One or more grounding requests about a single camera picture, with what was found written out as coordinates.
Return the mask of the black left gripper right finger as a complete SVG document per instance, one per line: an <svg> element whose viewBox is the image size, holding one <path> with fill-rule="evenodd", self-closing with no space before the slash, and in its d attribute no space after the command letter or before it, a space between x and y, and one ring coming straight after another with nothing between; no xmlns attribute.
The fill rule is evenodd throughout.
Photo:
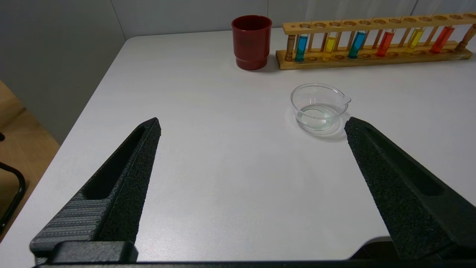
<svg viewBox="0 0 476 268"><path fill-rule="evenodd" d="M476 256L476 209L372 124L351 117L347 142L401 259Z"/></svg>

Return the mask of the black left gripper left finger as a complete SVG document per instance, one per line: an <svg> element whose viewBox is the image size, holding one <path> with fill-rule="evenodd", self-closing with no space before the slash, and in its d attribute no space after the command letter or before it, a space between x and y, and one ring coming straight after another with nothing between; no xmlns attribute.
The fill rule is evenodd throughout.
<svg viewBox="0 0 476 268"><path fill-rule="evenodd" d="M61 242L135 242L160 136L157 118L138 125L32 239L35 261Z"/></svg>

